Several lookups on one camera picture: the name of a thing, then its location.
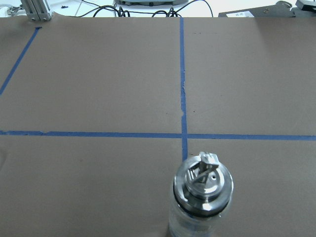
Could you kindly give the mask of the aluminium frame post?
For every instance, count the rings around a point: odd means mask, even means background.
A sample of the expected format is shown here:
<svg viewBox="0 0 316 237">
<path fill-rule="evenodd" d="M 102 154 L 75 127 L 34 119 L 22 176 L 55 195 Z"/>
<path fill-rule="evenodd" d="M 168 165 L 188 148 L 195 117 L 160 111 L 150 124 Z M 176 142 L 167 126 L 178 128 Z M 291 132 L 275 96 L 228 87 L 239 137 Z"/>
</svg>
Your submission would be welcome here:
<svg viewBox="0 0 316 237">
<path fill-rule="evenodd" d="M 30 21 L 50 21 L 52 9 L 47 0 L 21 0 Z"/>
</svg>

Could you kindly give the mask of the clear glass sauce bottle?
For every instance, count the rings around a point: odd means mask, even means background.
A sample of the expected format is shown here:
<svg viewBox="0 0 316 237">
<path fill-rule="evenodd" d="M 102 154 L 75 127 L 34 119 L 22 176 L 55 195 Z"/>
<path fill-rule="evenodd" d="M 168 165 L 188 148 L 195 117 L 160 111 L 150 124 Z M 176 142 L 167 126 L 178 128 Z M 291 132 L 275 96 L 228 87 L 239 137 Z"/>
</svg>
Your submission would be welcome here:
<svg viewBox="0 0 316 237">
<path fill-rule="evenodd" d="M 228 212 L 234 182 L 216 154 L 200 152 L 182 162 L 170 189 L 173 237 L 211 237 Z"/>
</svg>

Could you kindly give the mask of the black flat box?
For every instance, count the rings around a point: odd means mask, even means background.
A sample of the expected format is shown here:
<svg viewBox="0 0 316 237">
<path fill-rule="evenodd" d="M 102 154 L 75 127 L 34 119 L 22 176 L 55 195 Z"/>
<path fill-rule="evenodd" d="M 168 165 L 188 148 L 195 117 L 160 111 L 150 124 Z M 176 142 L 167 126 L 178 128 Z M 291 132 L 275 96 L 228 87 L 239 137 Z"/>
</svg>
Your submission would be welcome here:
<svg viewBox="0 0 316 237">
<path fill-rule="evenodd" d="M 256 8 L 221 12 L 218 17 L 295 17 L 295 14 L 284 4 L 268 5 Z"/>
</svg>

